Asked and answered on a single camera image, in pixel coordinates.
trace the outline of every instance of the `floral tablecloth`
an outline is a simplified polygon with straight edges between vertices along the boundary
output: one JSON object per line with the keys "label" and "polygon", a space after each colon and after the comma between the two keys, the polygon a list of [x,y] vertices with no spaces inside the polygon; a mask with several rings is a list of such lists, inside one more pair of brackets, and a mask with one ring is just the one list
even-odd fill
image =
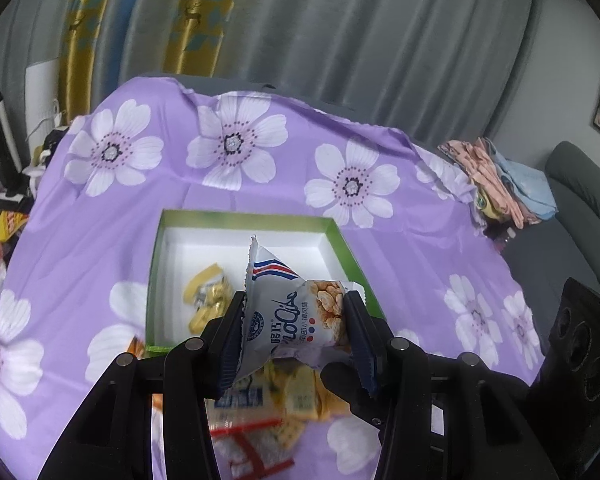
{"label": "floral tablecloth", "polygon": [[[0,456],[37,478],[102,371],[144,336],[164,208],[330,216],[394,333],[475,351],[527,382],[541,354],[520,286],[474,227],[473,188],[400,131],[268,94],[136,78],[77,118],[46,170],[0,294]],[[154,412],[154,474],[163,476]],[[377,431],[312,424],[277,476],[368,480]],[[230,478],[219,458],[222,474]]]}

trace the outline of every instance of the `gray wall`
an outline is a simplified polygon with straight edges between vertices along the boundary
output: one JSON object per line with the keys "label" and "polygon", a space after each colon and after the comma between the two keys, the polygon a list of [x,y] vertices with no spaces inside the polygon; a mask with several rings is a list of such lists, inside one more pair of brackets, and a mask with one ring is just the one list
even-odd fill
{"label": "gray wall", "polygon": [[520,83],[493,137],[507,157],[542,168],[562,140],[600,167],[592,118],[600,96],[600,22],[577,0],[542,0]]}

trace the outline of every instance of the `white snack packet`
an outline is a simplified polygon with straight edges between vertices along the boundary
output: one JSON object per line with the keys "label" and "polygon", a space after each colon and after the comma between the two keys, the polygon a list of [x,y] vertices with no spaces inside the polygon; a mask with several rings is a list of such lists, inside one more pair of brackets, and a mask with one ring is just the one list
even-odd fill
{"label": "white snack packet", "polygon": [[295,357],[313,368],[348,361],[350,355],[342,348],[349,343],[342,301],[351,289],[364,297],[357,283],[305,281],[252,237],[236,380],[269,358]]}

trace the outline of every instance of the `silver bolt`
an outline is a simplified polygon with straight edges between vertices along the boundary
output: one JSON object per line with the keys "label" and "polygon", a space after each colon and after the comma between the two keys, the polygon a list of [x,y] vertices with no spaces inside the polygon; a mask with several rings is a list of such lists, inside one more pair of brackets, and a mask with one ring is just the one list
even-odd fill
{"label": "silver bolt", "polygon": [[391,346],[396,350],[406,350],[409,348],[409,340],[403,337],[394,337],[391,339]]}
{"label": "silver bolt", "polygon": [[480,362],[480,358],[473,352],[462,352],[460,358],[469,366],[475,366]]}
{"label": "silver bolt", "polygon": [[131,364],[131,361],[134,360],[134,355],[130,354],[129,352],[125,352],[123,354],[120,354],[117,358],[116,358],[116,364],[118,366],[127,366],[129,364]]}
{"label": "silver bolt", "polygon": [[187,339],[187,342],[184,343],[184,347],[192,352],[195,350],[200,350],[204,345],[205,342],[199,337],[192,337],[191,339]]}

